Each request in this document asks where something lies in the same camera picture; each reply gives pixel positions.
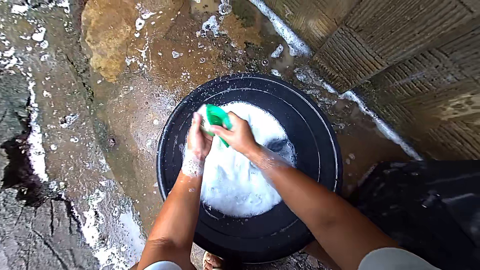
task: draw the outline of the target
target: dark fabric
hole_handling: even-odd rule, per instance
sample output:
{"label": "dark fabric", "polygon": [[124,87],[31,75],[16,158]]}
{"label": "dark fabric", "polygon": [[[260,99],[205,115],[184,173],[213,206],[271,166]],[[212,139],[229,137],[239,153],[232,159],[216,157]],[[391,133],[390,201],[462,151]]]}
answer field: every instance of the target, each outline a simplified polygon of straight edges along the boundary
{"label": "dark fabric", "polygon": [[434,266],[480,269],[480,160],[383,162],[349,201]]}

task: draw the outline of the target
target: foam bubble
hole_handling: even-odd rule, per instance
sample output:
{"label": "foam bubble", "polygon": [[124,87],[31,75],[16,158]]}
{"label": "foam bubble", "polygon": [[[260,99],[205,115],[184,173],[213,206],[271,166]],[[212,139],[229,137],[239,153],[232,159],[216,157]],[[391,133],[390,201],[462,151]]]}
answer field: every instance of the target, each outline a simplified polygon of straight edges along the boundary
{"label": "foam bubble", "polygon": [[[257,143],[295,166],[295,148],[272,114],[243,101],[220,107],[247,120]],[[282,200],[262,172],[244,155],[232,147],[225,147],[218,136],[214,137],[212,149],[205,159],[201,199],[212,208],[234,217],[263,214]]]}

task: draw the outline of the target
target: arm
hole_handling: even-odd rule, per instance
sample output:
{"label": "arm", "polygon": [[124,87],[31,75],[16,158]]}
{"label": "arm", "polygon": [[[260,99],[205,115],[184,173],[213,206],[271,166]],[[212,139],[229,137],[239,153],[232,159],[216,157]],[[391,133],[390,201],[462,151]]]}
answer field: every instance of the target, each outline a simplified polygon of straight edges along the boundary
{"label": "arm", "polygon": [[259,146],[245,120],[232,112],[229,116],[233,125],[230,131],[220,126],[214,126],[212,131],[262,170],[341,269],[356,270],[369,252],[381,247],[398,247],[344,199]]}
{"label": "arm", "polygon": [[138,270],[163,260],[184,270],[193,267],[190,251],[198,219],[203,165],[212,146],[212,137],[200,131],[201,120],[194,113],[182,169],[148,236]]}

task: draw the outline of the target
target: white cloth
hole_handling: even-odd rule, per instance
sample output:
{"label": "white cloth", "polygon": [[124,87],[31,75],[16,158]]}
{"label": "white cloth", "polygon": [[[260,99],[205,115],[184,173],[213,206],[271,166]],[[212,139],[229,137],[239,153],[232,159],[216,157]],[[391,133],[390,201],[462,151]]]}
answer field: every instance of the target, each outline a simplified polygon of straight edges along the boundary
{"label": "white cloth", "polygon": [[181,268],[174,262],[164,260],[154,262],[144,270],[181,270]]}
{"label": "white cloth", "polygon": [[[171,261],[158,261],[145,270],[181,270]],[[404,249],[384,247],[365,256],[358,270],[440,270],[417,255]]]}

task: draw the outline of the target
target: forearm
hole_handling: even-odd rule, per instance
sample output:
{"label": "forearm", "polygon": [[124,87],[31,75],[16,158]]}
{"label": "forearm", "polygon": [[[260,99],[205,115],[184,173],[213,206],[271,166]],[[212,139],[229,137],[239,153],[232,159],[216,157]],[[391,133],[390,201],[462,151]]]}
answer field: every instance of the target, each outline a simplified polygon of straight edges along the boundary
{"label": "forearm", "polygon": [[358,209],[267,151],[256,150],[249,158],[342,269],[355,270],[372,250],[397,246]]}
{"label": "forearm", "polygon": [[180,171],[165,200],[148,240],[170,239],[176,246],[191,247],[200,205],[202,177]]}
{"label": "forearm", "polygon": [[148,236],[139,270],[161,260],[173,261],[182,269],[189,267],[201,187],[201,176],[187,176],[180,171]]}

